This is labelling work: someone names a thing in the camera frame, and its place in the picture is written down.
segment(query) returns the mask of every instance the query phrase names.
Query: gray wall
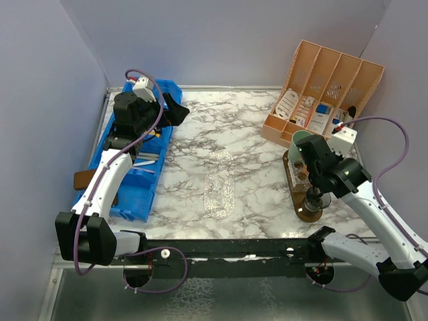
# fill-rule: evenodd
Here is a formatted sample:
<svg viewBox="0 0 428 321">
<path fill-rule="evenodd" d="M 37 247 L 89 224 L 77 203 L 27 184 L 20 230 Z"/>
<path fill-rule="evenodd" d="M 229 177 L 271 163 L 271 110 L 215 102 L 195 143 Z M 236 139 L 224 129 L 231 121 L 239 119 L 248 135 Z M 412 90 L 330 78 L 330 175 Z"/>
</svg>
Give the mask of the gray wall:
<svg viewBox="0 0 428 321">
<path fill-rule="evenodd" d="M 397 119 L 411 139 L 407 158 L 381 178 L 381 191 L 425 239 L 428 239 L 427 15 L 426 0 L 394 0 L 362 55 L 385 65 L 380 88 L 363 116 L 386 115 Z M 371 173 L 378 173 L 402 153 L 402 134 L 392 124 L 371 120 L 357 129 L 358 146 Z"/>
<path fill-rule="evenodd" d="M 0 10 L 0 318 L 34 320 L 106 81 L 58 0 Z"/>
<path fill-rule="evenodd" d="M 278 86 L 301 39 L 359 56 L 390 0 L 62 0 L 113 86 Z"/>
</svg>

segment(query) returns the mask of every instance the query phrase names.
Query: brown object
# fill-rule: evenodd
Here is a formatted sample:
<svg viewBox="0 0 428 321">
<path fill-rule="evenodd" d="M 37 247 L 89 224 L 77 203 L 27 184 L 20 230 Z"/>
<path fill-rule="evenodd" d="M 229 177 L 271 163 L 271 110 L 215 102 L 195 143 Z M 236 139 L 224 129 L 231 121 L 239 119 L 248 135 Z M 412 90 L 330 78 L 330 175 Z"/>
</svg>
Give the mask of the brown object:
<svg viewBox="0 0 428 321">
<path fill-rule="evenodd" d="M 86 171 L 74 173 L 74 189 L 76 191 L 83 191 L 84 189 L 88 188 L 89 184 L 91 183 L 92 177 L 94 177 L 95 175 L 95 172 L 96 169 L 88 169 Z M 116 196 L 113 199 L 113 205 L 117 205 L 118 203 L 118 194 L 116 193 Z"/>
<path fill-rule="evenodd" d="M 294 191 L 290 170 L 288 169 L 287 156 L 288 156 L 288 150 L 284 153 L 282 157 L 282 162 L 284 163 L 284 168 L 286 170 L 288 186 L 290 186 L 290 194 L 292 196 L 294 211 L 302 221 L 305 221 L 306 223 L 316 222 L 321 218 L 322 210 L 316 213 L 313 213 L 305 209 L 303 202 L 306 196 L 306 191 Z"/>
<path fill-rule="evenodd" d="M 323 132 L 323 136 L 328 138 L 338 109 L 347 111 L 349 107 L 355 106 L 354 119 L 360 115 L 379 84 L 384 68 L 384 66 L 302 40 L 294 53 L 281 94 L 263 124 L 261 136 L 284 147 L 290 147 L 293 133 L 298 130 L 308 130 L 307 127 L 316 108 L 321 102 L 325 102 L 333 106 Z M 296 114 L 302 116 L 300 106 L 306 96 L 315 99 L 304 127 L 274 115 L 276 106 L 289 88 L 299 95 L 297 107 L 291 113 L 290 119 Z"/>
</svg>

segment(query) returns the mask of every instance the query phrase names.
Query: blue object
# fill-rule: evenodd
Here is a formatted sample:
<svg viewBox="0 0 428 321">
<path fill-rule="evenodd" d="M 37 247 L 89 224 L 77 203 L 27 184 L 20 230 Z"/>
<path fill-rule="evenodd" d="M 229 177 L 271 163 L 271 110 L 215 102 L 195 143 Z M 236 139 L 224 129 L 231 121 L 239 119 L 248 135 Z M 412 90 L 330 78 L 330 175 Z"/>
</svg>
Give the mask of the blue object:
<svg viewBox="0 0 428 321">
<path fill-rule="evenodd" d="M 319 112 L 320 114 L 328 114 L 328 107 L 326 105 L 318 105 L 316 112 Z"/>
<path fill-rule="evenodd" d="M 178 104 L 181 103 L 183 92 L 173 81 L 159 79 L 156 80 L 156 82 L 163 92 L 169 92 Z M 130 82 L 126 82 L 123 92 L 131 91 L 132 84 Z M 156 98 L 159 98 L 156 88 L 153 88 L 153 93 Z M 98 165 L 101 161 L 102 143 L 108 136 L 113 122 L 114 114 L 112 114 L 110 120 L 108 121 L 107 127 L 101 136 L 101 140 L 98 143 L 88 169 L 98 168 Z M 154 139 L 151 139 L 142 145 L 141 152 L 159 154 L 159 160 L 154 164 L 141 166 L 142 169 L 154 171 L 154 174 L 138 169 L 130 169 L 129 172 L 125 175 L 122 184 L 119 186 L 118 204 L 117 206 L 111 207 L 110 216 L 123 217 L 129 221 L 139 219 L 147 222 L 148 215 L 152 209 L 154 194 L 156 193 L 156 186 L 158 185 L 158 180 L 165 162 L 165 155 L 167 153 L 168 144 L 172 135 L 173 127 L 165 127 L 162 128 L 162 134 L 160 137 L 155 137 Z M 136 163 L 144 161 L 145 160 L 137 159 Z M 79 201 L 83 194 L 84 191 L 78 192 L 75 203 Z"/>
</svg>

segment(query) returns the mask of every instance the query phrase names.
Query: blue plastic tray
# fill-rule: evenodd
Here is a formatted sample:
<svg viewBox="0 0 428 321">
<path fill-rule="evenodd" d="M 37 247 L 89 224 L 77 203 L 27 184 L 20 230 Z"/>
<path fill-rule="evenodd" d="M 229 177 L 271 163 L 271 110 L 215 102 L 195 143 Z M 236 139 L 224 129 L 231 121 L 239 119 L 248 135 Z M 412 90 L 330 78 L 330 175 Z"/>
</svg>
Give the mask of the blue plastic tray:
<svg viewBox="0 0 428 321">
<path fill-rule="evenodd" d="M 169 92 L 177 103 L 181 103 L 181 97 L 183 95 L 181 89 L 171 80 L 156 80 L 159 87 L 163 92 Z M 123 88 L 124 92 L 132 91 L 132 84 L 127 82 Z M 154 95 L 158 98 L 158 92 L 156 89 L 153 90 Z M 110 128 L 114 121 L 114 115 L 110 117 L 107 127 L 102 134 L 101 140 L 95 150 L 94 156 L 92 157 L 91 163 L 88 169 L 96 169 L 100 164 L 102 143 L 106 139 Z M 128 174 L 125 175 L 122 184 L 118 190 L 118 204 L 112 206 L 110 209 L 110 216 L 123 217 L 129 221 L 135 219 L 143 220 L 147 222 L 148 215 L 152 209 L 154 194 L 156 192 L 156 186 L 162 172 L 163 164 L 165 162 L 165 155 L 167 153 L 168 144 L 173 135 L 173 127 L 166 127 L 162 129 L 160 137 L 156 137 L 142 145 L 141 152 L 150 152 L 159 154 L 159 160 L 153 165 L 146 165 L 142 168 L 154 171 L 154 174 L 141 171 L 138 169 L 131 169 Z M 144 162 L 145 160 L 137 159 L 137 162 Z M 84 191 L 78 192 L 75 199 L 75 203 L 82 197 Z"/>
</svg>

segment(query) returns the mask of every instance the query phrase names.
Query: marble tabletop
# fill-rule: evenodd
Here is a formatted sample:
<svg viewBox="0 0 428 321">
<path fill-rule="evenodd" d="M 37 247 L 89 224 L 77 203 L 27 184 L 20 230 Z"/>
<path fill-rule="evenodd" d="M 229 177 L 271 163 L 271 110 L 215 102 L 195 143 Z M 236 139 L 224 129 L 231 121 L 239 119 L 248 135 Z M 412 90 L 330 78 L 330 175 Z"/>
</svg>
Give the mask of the marble tabletop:
<svg viewBox="0 0 428 321">
<path fill-rule="evenodd" d="M 239 239 L 307 237 L 327 225 L 344 234 L 373 236 L 334 197 L 319 221 L 297 218 L 282 163 L 286 149 L 260 136 L 278 95 L 184 91 L 182 105 L 191 113 L 173 132 L 148 221 L 111 217 L 112 230 L 143 231 L 151 239 Z"/>
</svg>

